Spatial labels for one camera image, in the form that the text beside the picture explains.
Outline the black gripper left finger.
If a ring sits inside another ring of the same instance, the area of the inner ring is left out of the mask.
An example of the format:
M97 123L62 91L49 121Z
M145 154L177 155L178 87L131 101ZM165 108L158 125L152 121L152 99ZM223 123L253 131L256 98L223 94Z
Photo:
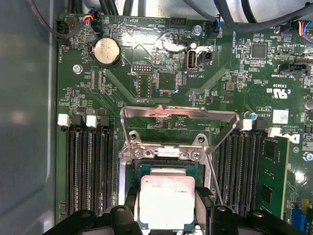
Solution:
M110 208L100 217L93 211L77 211L56 225L56 234L81 235L100 232L113 235L141 235L139 223L134 218L138 193L138 188L131 187L123 205Z

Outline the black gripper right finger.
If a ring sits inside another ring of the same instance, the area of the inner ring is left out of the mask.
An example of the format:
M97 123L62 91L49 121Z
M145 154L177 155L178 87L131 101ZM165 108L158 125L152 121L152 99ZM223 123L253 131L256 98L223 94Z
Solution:
M229 207L215 205L208 188L195 188L195 220L201 235L268 235L252 220L252 213L242 217Z

